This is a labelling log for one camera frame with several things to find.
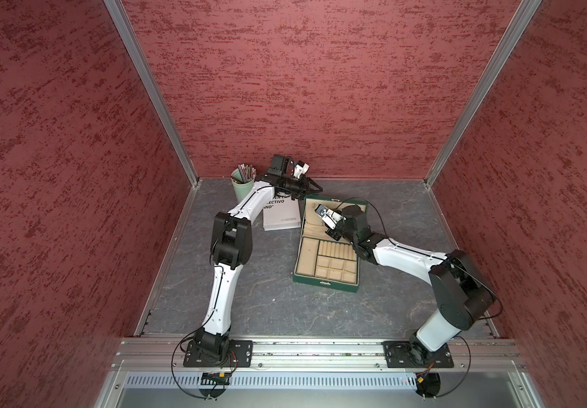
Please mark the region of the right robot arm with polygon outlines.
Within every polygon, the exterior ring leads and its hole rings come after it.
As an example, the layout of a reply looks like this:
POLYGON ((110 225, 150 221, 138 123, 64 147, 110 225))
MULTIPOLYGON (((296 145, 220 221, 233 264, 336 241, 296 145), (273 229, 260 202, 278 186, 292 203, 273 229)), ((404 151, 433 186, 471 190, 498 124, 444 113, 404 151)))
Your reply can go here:
POLYGON ((412 334, 407 346, 409 359, 418 367, 427 366, 444 345, 468 331, 499 300, 463 251, 435 253, 403 245, 372 231, 366 213, 357 205, 341 209, 319 205, 315 213, 327 226, 327 234, 336 241, 348 241, 359 259, 400 270, 431 286, 437 310, 412 334))

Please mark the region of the green jewelry box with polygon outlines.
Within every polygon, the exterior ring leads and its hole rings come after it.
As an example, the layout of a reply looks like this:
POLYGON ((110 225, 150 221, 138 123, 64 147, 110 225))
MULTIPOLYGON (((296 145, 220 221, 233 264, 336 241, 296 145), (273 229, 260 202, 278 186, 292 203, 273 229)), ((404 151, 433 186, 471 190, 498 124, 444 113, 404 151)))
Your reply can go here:
POLYGON ((350 241, 344 238, 336 241, 327 234, 327 225, 315 211, 320 205, 331 210, 341 210, 350 205, 356 205, 363 211, 367 209, 366 202, 356 199, 332 199, 321 195, 305 198, 293 281, 355 293, 360 285, 361 260, 350 241))

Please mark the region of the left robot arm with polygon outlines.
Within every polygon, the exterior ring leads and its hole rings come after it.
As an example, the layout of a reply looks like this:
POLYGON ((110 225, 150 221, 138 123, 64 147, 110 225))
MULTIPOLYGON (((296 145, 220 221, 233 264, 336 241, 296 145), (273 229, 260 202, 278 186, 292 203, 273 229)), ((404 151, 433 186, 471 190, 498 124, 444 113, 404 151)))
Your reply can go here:
POLYGON ((216 214, 210 246, 213 288, 207 314, 193 340, 202 360, 222 363, 229 355, 231 306, 240 273, 252 255, 254 220, 278 196, 301 200, 322 192, 308 171, 304 161, 275 155, 250 192, 233 209, 216 214))

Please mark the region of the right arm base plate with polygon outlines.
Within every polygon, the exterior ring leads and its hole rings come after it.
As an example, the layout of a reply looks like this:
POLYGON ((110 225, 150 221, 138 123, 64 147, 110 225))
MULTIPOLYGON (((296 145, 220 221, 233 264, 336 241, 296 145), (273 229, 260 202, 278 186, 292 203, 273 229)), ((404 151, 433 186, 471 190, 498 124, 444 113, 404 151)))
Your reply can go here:
POLYGON ((383 353, 388 368, 428 369, 429 367, 448 369, 454 367, 451 351, 447 343, 438 350, 426 350, 419 342, 384 341, 383 353))

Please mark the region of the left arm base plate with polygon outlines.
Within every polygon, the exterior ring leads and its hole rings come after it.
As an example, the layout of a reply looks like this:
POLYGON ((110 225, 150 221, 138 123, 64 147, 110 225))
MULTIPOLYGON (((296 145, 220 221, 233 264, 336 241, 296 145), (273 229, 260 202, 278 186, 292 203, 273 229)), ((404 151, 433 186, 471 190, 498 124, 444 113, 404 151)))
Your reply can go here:
POLYGON ((250 340, 222 340, 219 345, 199 344, 194 340, 183 343, 184 367, 225 367, 230 369, 251 366, 254 342, 250 340))

